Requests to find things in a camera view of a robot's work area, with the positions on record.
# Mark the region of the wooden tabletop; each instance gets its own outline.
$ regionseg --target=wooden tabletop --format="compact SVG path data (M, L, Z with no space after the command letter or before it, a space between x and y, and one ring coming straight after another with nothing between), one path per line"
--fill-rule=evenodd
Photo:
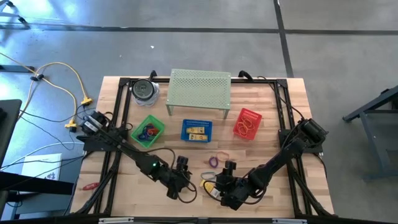
M119 78L104 77L98 98L98 111L102 113L113 111ZM303 79L288 78L287 82L292 105L300 110L306 118L310 118L311 111ZM198 197L190 204L184 204L179 200L168 198L166 196L167 189L161 183L153 182L141 174L135 162L123 155L118 172L112 216L230 218L287 218L294 216L286 166L275 173L263 200L256 205L242 205L238 211L222 207L219 202L209 198L203 189L199 188L199 183L201 182L200 174L202 172L221 172L222 163L217 169L212 169L208 165L209 158L215 156L219 151L227 152L230 155L230 159L237 163L234 175L242 176L252 167L266 163L280 150L277 139L279 120L275 94L269 85L231 84L231 110L226 120L223 120L223 112L221 110L198 108L176 107L174 108L173 116L169 116L165 105L168 83L160 83L159 85L160 97L154 106L138 106L133 99L131 100L128 122L137 127L148 114L152 114L165 124L164 133L151 149L170 147L175 151L176 155L189 158L189 170L193 173L191 181L198 187ZM119 122L123 112L124 97L123 95L122 109L118 114ZM233 125L241 108L247 108L262 114L262 121L253 141L244 140L233 134ZM298 121L300 116L296 112L294 113L295 121ZM181 140L180 133L183 119L212 121L212 141L199 143ZM131 138L129 138L129 142L140 150L146 150ZM165 161L171 162L172 160L172 154L169 151L158 151L156 154ZM71 212L81 208L93 193L91 190L83 191L82 188L87 184L99 181L103 157L104 152L94 152L83 161ZM304 154L302 160L308 187L323 207L333 213L322 164L312 154ZM109 184L104 191L102 209L104 209L106 204L108 187ZM298 190L297 193L300 208L304 211L301 191ZM194 193L184 189L180 196L184 200L190 200L193 198Z

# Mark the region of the white paper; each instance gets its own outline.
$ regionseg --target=white paper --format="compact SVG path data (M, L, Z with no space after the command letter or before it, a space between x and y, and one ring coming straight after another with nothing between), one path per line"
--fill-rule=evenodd
M60 168L55 169L61 165L61 153L58 154L48 154L48 155L39 155L39 156L27 156L25 157L25 162L28 161L37 161L37 162L28 162L24 163L22 167L22 175L26 175L29 177L35 177L47 170L51 170L50 172L46 172L38 178L42 179L50 179L50 180L58 180L60 177Z

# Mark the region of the gray floor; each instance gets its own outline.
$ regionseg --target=gray floor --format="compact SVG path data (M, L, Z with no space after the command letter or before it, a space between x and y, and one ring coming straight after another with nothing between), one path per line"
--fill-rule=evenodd
M29 22L54 23L49 19L57 19L93 26L277 28L272 0L15 0L14 4ZM393 0L280 0L280 5L286 29L398 29L398 2ZM189 68L286 77L278 34L0 30L0 38L1 52L25 64L69 63L79 71L95 100L105 75L149 75L151 70L168 75L171 68ZM333 206L341 217L398 219L398 178L363 182L364 174L375 171L376 161L359 121L346 124L341 120L385 88L398 84L397 41L398 36L287 35L294 75L305 79L313 117L330 132L324 143L325 163ZM0 63L12 64L2 57ZM82 99L74 74L66 68L49 68L45 75L74 92L78 101ZM1 99L25 100L28 89L28 75L0 74ZM27 111L53 119L70 116L70 97L55 91L40 83ZM27 118L62 141L70 141L63 123ZM54 142L19 121L4 164ZM81 146L72 151L51 147L39 154L56 152L62 152L63 158L75 157ZM73 182L79 168L78 162L66 166L61 179ZM13 167L9 172L21 169ZM68 198L57 200L59 206L53 209L64 209Z

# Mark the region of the red basket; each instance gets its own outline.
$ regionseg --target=red basket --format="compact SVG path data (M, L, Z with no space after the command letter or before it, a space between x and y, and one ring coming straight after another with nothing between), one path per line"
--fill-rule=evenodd
M259 129L261 118L261 114L257 114L246 108L242 108L234 126L234 133L244 139L253 140L256 136L257 130ZM250 124L251 122L253 127L251 125L246 125L246 127L249 127L249 129L246 131L246 129L243 127L243 124L238 125L239 122L244 122L246 124Z

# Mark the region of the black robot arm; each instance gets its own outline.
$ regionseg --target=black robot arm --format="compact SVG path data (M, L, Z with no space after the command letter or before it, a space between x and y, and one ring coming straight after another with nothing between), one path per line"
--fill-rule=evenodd
M93 112L84 120L81 126L86 136L78 136L79 140L85 142L85 144L91 144L93 147L120 150L136 162L136 165L144 175L153 181L159 180L166 186L169 198L177 199L178 193L190 184L191 173L188 171L188 158L179 156L177 166L172 167L175 160L173 150L167 149L172 151L174 155L173 163L170 167L159 156L140 151L129 144L122 138L121 133L125 130L115 128L106 116L100 112Z
M304 149L319 146L326 135L327 132L313 119L302 119L285 138L282 150L266 164L250 170L244 177L233 177L236 163L226 161L226 168L216 175L216 189L220 191L221 205L237 210L244 203L258 203L264 196L272 176L294 157L301 156ZM246 202L249 197L257 198L257 201Z

